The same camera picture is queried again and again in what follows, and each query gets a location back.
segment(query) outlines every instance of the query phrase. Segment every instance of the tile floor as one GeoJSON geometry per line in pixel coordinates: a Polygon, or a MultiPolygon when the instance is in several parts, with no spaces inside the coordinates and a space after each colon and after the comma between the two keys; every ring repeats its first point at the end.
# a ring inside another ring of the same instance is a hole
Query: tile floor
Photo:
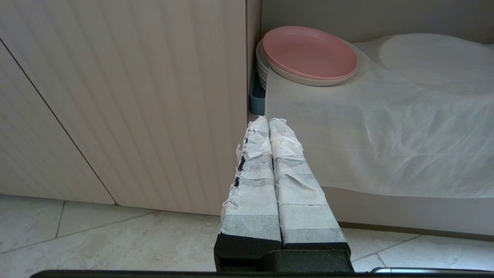
{"type": "MultiPolygon", "coordinates": [[[[0,277],[44,269],[215,271],[219,217],[0,195],[0,277]]],[[[494,271],[494,242],[343,229],[358,272],[494,271]]]]}

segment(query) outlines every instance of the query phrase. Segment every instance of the stack of plates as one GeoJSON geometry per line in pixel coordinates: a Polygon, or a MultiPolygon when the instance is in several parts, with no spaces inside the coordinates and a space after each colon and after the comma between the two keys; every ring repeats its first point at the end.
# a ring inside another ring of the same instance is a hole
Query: stack of plates
{"type": "Polygon", "coordinates": [[[323,31],[300,26],[275,28],[256,48],[259,82],[266,90],[268,69],[291,81],[330,86],[357,72],[357,57],[342,39],[323,31]]]}
{"type": "Polygon", "coordinates": [[[266,90],[266,82],[268,81],[268,69],[269,64],[262,47],[262,40],[257,44],[255,49],[255,56],[257,60],[257,75],[259,77],[259,83],[264,90],[266,90]]]}

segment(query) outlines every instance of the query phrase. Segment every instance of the pink plate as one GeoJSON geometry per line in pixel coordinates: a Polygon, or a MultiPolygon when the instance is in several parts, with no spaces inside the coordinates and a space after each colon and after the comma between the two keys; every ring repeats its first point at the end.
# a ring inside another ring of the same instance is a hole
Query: pink plate
{"type": "Polygon", "coordinates": [[[284,26],[262,39],[266,57],[293,75],[316,79],[346,78],[357,70],[357,57],[341,39],[320,30],[284,26]]]}

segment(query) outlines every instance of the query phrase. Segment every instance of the ribbed cabinet panel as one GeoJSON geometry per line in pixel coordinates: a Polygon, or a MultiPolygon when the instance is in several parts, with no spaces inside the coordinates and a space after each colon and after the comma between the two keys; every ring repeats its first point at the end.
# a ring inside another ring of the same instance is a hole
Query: ribbed cabinet panel
{"type": "Polygon", "coordinates": [[[3,1],[0,36],[120,205],[219,214],[247,121],[245,1],[3,1]]]}
{"type": "Polygon", "coordinates": [[[0,193],[114,203],[2,44],[0,127],[0,193]]]}

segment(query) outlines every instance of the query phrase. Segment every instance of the wall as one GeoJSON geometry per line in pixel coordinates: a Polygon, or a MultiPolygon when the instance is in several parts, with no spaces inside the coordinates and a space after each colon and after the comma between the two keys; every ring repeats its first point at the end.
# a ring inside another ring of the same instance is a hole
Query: wall
{"type": "Polygon", "coordinates": [[[492,0],[263,0],[261,32],[317,28],[349,42],[387,35],[436,33],[494,43],[492,0]]]}

